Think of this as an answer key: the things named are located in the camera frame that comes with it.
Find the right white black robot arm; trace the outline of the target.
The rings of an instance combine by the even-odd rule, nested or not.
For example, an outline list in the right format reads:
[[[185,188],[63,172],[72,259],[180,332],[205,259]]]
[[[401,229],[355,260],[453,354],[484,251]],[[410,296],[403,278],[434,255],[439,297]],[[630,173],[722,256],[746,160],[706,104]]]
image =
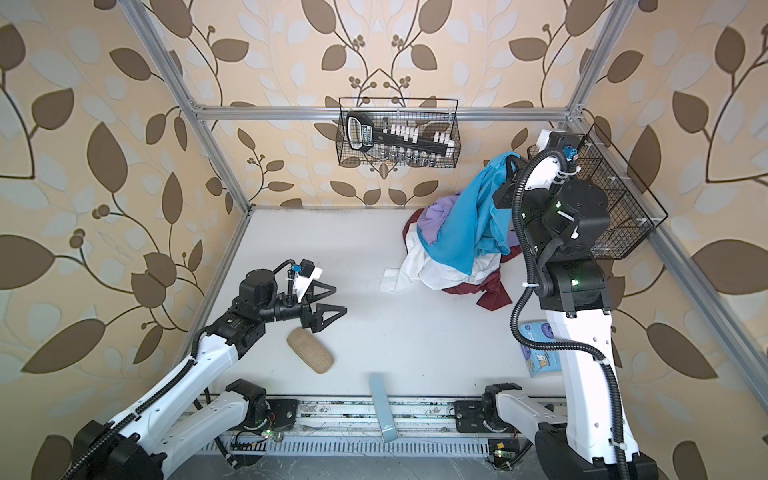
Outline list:
[[[509,156],[494,204],[511,213],[526,280],[510,329],[532,353],[557,353],[566,408],[559,415],[515,384],[486,388],[485,426],[523,436],[550,479],[655,479],[625,416],[612,344],[614,302],[599,265],[612,199],[584,177],[584,135],[544,131],[537,153]]]

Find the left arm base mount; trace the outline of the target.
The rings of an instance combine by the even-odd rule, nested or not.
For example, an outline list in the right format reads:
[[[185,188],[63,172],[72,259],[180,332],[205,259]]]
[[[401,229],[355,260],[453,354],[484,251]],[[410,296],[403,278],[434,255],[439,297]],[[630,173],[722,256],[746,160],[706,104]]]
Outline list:
[[[247,404],[245,419],[235,431],[266,432],[291,430],[298,418],[299,401],[293,398],[262,398]]]

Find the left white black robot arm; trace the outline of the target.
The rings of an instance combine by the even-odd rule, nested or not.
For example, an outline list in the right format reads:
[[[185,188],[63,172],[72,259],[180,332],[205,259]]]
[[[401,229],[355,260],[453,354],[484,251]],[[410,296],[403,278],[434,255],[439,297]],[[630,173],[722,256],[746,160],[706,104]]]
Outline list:
[[[272,322],[297,319],[319,333],[347,310],[328,305],[336,287],[321,282],[309,260],[286,260],[250,271],[229,308],[195,335],[189,354],[139,400],[106,423],[89,422],[76,435],[65,479],[165,479],[199,450],[230,430],[258,440],[272,436],[279,414],[263,387],[244,379],[207,398],[214,380],[242,360]]]

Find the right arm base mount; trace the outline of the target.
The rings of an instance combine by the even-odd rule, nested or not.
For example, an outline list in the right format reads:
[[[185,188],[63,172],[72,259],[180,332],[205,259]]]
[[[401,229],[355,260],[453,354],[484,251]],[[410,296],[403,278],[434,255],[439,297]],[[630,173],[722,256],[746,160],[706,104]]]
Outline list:
[[[490,402],[457,400],[453,404],[456,430],[467,434],[512,436],[518,433],[533,439],[539,431],[536,413],[530,405],[508,395]]]

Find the teal cloth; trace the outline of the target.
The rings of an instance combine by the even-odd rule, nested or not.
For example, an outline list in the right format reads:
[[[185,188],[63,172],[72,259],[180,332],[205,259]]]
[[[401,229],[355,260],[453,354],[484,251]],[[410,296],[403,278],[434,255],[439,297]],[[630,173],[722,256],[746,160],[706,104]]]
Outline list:
[[[497,208],[493,195],[506,182],[507,171],[517,169],[508,162],[519,158],[510,151],[491,160],[461,192],[436,241],[430,244],[419,235],[433,260],[469,275],[476,257],[510,253],[511,211]]]

